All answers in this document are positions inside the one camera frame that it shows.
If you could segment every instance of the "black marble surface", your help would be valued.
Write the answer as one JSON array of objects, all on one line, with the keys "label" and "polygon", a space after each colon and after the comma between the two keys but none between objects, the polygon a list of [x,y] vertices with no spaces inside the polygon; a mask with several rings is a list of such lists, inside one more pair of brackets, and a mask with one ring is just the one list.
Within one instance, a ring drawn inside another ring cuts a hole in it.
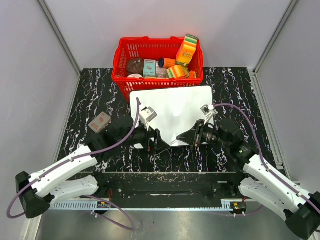
[{"label": "black marble surface", "polygon": [[[249,73],[246,68],[204,68],[201,85],[212,88],[213,102],[229,103],[240,107],[253,123],[264,157],[274,162],[268,136],[259,111]],[[111,79],[112,69],[84,69],[76,92],[69,121],[61,144],[59,158],[62,159],[94,134],[88,124],[100,113],[112,118],[130,114],[118,86]],[[233,118],[240,125],[244,139],[254,145],[253,134],[243,116],[236,109],[219,107],[215,121]],[[103,163],[86,172],[227,172],[228,161],[220,147],[202,145],[193,151],[190,147],[173,147],[157,157],[148,157],[145,150],[133,146],[120,147]]]}]

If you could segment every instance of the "floor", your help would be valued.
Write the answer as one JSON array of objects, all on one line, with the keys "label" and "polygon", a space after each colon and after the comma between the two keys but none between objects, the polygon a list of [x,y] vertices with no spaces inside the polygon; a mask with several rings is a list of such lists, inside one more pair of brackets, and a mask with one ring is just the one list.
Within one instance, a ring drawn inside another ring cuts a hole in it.
[{"label": "floor", "polygon": [[[204,68],[202,85],[212,87],[214,103],[231,103],[239,106],[248,115],[256,130],[264,157],[274,163],[268,136],[259,111],[256,96],[246,68]],[[88,127],[102,111],[112,118],[130,114],[130,105],[125,101],[118,86],[111,79],[112,69],[84,69],[76,92],[71,115],[61,144],[58,159],[69,155],[85,139],[93,134]],[[241,127],[244,139],[254,145],[248,124],[236,110],[218,108],[215,120],[235,119]],[[153,165],[143,167],[143,161]],[[227,172],[227,158],[220,147],[201,146],[193,151],[189,147],[177,147],[149,159],[147,151],[131,147],[119,148],[114,156],[87,169],[86,172]]]},{"label": "floor", "polygon": [[[259,206],[252,203],[248,211]],[[136,230],[127,231],[84,211],[49,210],[36,240],[299,240],[285,222],[267,208],[233,218],[197,211],[130,211]],[[128,224],[118,211],[106,216]]]}]

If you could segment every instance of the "brown round object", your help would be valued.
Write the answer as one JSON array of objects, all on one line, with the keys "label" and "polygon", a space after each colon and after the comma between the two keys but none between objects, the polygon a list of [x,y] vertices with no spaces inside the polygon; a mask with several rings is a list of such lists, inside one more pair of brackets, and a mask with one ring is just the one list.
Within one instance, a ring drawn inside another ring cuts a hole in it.
[{"label": "brown round object", "polygon": [[132,58],[126,64],[126,71],[128,74],[140,74],[144,73],[144,61],[142,58]]}]

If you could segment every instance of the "red basket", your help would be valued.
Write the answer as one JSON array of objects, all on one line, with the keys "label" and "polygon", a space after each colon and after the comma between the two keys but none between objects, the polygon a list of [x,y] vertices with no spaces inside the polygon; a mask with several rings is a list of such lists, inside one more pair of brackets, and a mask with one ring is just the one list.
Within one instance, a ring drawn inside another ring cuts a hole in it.
[{"label": "red basket", "polygon": [[123,37],[120,39],[113,60],[112,80],[119,86],[127,102],[129,102],[129,95],[132,91],[198,86],[202,83],[204,79],[204,55],[199,40],[195,54],[188,65],[189,71],[196,72],[196,78],[127,78],[126,66],[130,59],[142,58],[157,61],[160,58],[175,59],[183,40],[183,37],[175,36],[171,38]]}]

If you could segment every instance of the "teal box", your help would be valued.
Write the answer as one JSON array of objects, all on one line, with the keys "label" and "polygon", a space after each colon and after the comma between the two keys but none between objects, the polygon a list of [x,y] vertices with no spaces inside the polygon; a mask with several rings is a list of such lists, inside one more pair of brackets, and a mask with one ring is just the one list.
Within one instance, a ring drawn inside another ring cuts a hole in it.
[{"label": "teal box", "polygon": [[143,67],[144,77],[155,77],[156,76],[156,60],[145,59]]}]

